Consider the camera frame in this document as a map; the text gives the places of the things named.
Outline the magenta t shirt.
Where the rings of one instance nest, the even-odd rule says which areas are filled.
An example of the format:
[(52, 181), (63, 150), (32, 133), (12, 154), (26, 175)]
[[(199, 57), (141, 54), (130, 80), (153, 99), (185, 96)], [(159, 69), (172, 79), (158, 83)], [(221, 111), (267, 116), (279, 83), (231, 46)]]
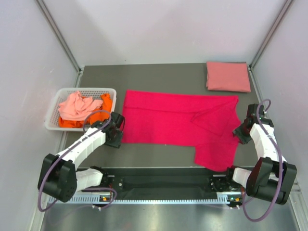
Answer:
[(206, 96), (127, 90), (124, 143), (195, 148), (196, 164), (222, 172), (234, 162), (240, 125), (238, 96)]

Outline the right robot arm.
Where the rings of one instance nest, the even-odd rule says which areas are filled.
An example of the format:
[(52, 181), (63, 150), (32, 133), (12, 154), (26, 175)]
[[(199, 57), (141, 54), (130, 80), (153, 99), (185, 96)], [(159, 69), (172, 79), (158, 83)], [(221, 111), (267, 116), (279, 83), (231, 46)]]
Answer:
[(233, 131), (233, 135), (241, 144), (254, 142), (258, 161), (252, 170), (236, 166), (227, 168), (225, 186), (232, 191), (243, 186), (248, 196), (268, 202), (276, 198), (276, 204), (284, 205), (295, 181), (297, 168), (284, 157), (279, 157), (274, 124), (266, 118), (264, 106), (250, 104), (246, 119)]

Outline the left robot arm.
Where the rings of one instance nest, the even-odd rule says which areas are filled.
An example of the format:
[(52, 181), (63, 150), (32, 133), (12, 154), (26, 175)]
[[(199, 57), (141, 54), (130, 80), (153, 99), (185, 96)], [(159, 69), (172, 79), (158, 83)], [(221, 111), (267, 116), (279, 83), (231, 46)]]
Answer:
[(104, 191), (109, 179), (99, 167), (78, 171), (78, 167), (98, 147), (121, 146), (125, 118), (119, 113), (107, 114), (104, 121), (94, 122), (71, 146), (58, 154), (48, 154), (43, 159), (38, 180), (39, 195), (43, 193), (61, 202), (68, 202), (76, 192), (95, 187)]

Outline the orange t shirt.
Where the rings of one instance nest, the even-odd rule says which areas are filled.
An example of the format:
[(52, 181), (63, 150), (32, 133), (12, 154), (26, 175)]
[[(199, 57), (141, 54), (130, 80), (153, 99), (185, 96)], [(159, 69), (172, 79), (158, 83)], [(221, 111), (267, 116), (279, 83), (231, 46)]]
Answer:
[(82, 128), (84, 125), (92, 125), (97, 121), (104, 121), (108, 119), (108, 113), (111, 112), (112, 100), (108, 93), (100, 96), (100, 100), (103, 100), (103, 104), (99, 109), (89, 114), (85, 120), (82, 121), (69, 121), (63, 120), (61, 117), (58, 119), (59, 127), (61, 128)]

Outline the light pink t shirt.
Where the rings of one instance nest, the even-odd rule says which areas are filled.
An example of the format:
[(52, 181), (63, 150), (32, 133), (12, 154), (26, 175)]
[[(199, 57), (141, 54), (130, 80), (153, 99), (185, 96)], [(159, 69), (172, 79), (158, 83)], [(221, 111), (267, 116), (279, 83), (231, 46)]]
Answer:
[(58, 112), (63, 120), (82, 121), (99, 109), (102, 104), (103, 100), (83, 97), (79, 91), (76, 91), (70, 94), (64, 102), (58, 104)]

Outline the folded salmon pink t shirt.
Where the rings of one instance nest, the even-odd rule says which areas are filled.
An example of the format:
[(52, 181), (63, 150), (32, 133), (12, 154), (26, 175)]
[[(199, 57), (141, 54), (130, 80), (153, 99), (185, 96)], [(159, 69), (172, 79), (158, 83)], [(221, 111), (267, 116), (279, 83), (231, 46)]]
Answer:
[(206, 68), (208, 90), (251, 92), (246, 63), (207, 62)]

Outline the white plastic basket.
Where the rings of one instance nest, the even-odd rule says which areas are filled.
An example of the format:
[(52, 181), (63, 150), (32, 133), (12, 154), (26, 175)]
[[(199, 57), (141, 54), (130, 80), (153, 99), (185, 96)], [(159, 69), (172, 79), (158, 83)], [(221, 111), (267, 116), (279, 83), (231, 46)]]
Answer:
[(112, 88), (62, 88), (57, 91), (46, 115), (45, 127), (48, 130), (57, 130), (57, 131), (75, 131), (82, 132), (83, 128), (61, 128), (59, 127), (58, 119), (60, 117), (58, 108), (60, 103), (64, 102), (67, 97), (79, 91), (84, 97), (92, 97), (94, 100), (100, 99), (100, 96), (108, 93), (112, 100), (111, 111), (113, 112), (116, 107), (116, 90)]

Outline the aluminium frame rail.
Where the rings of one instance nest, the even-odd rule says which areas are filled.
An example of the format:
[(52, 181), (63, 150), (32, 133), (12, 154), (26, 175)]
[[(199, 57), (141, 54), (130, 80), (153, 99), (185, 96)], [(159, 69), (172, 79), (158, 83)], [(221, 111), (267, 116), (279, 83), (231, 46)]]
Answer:
[(285, 16), (289, 12), (290, 8), (292, 7), (294, 3), (294, 0), (285, 0), (282, 4), (282, 7), (280, 8), (278, 14), (276, 15), (273, 23), (271, 24), (268, 32), (266, 33), (264, 39), (261, 42), (261, 45), (259, 46), (256, 54), (254, 55), (251, 63), (249, 64), (249, 68), (253, 69), (256, 64), (258, 63), (259, 59), (261, 58), (262, 54), (268, 47), (270, 41), (274, 37), (277, 29), (279, 28), (280, 24), (284, 20)]
[(64, 50), (67, 58), (69, 59), (70, 63), (72, 64), (73, 68), (77, 71), (77, 73), (81, 72), (81, 67), (77, 63), (74, 55), (72, 54), (69, 46), (67, 45), (59, 27), (57, 26), (52, 14), (50, 13), (47, 5), (43, 0), (35, 0), (35, 3), (37, 4), (38, 8), (42, 12), (43, 16), (47, 20), (49, 26), (51, 27), (51, 30), (53, 31), (55, 37), (57, 38), (59, 44), (61, 45), (62, 49)]

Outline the left aluminium frame rail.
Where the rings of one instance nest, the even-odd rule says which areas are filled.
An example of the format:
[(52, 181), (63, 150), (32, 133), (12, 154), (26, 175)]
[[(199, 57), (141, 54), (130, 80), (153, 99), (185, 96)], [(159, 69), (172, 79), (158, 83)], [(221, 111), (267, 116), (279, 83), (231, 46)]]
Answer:
[(52, 14), (50, 13), (47, 5), (43, 0), (35, 0), (35, 3), (37, 4), (38, 8), (42, 12), (43, 16), (47, 20), (49, 26), (51, 27), (51, 30), (53, 31), (55, 37), (57, 38), (59, 44), (61, 45), (62, 49), (64, 50), (67, 58), (69, 59), (70, 63), (72, 64), (73, 68), (77, 71), (77, 73), (81, 72), (81, 67), (77, 63), (74, 55), (72, 54), (69, 46), (67, 45), (59, 27), (57, 26)]

